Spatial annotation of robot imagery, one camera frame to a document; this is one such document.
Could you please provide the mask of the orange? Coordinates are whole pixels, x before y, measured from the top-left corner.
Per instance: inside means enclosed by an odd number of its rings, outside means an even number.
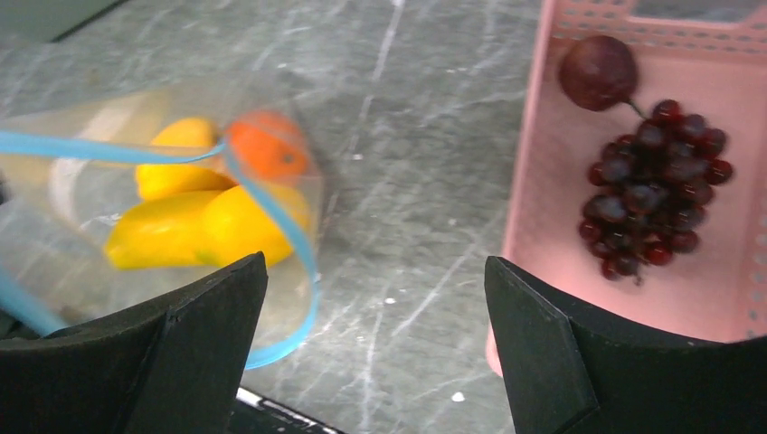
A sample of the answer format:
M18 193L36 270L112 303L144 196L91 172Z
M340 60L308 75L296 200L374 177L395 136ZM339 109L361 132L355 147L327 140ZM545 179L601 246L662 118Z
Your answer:
M303 175L309 168L307 140L292 118L272 110L253 110L227 128L238 160L261 178Z

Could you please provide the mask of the dark red grape bunch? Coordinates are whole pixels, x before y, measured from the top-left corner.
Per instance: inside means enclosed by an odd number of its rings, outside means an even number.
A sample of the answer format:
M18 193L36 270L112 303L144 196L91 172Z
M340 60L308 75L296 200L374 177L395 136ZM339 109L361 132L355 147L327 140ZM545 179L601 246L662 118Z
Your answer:
M723 158L728 145L724 130L663 99L633 133L602 148L587 171L598 191L583 205L577 231L603 278L641 285L644 268L699 249L715 188L734 177Z

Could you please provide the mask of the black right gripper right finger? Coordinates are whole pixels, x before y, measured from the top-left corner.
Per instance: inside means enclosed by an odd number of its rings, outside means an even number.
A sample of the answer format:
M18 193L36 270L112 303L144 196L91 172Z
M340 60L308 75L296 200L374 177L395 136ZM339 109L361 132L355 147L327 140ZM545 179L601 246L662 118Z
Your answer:
M484 288L518 433L763 433L766 341L716 343L613 314L500 257Z

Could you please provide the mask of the clear zip top bag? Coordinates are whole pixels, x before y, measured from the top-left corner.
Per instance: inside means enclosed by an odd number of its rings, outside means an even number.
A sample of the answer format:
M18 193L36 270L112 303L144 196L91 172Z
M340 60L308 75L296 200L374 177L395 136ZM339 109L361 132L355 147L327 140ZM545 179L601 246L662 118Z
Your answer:
M319 302L323 178L276 77L195 77L1 120L1 308L41 336L262 253L246 367L297 349Z

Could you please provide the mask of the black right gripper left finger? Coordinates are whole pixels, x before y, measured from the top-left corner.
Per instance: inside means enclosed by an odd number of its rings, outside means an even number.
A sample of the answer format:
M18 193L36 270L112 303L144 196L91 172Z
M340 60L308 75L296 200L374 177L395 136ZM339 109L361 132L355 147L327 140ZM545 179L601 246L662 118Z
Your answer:
M1 343L4 433L223 433L268 283L256 253L45 338Z

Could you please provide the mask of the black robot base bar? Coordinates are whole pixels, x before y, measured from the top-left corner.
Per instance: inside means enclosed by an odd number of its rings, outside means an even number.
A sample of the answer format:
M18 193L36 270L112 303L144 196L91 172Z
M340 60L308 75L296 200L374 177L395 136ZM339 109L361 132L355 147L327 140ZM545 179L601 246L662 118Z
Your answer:
M323 421L240 387L232 405L231 434L345 434Z

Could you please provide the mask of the pink plastic basket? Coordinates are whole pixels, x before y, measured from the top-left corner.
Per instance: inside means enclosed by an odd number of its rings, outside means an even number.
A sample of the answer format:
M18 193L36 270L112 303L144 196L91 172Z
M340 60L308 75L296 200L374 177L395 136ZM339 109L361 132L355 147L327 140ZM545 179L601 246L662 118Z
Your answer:
M766 334L766 4L546 1L503 254L694 339Z

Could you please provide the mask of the dark red round fruit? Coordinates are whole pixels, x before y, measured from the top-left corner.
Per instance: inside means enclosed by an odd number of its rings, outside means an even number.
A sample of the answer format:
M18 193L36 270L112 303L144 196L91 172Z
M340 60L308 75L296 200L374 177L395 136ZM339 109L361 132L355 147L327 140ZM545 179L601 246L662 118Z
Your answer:
M598 34L574 42L556 77L563 94L582 109L603 112L626 104L645 117L633 101L639 86L638 63L631 48L615 37Z

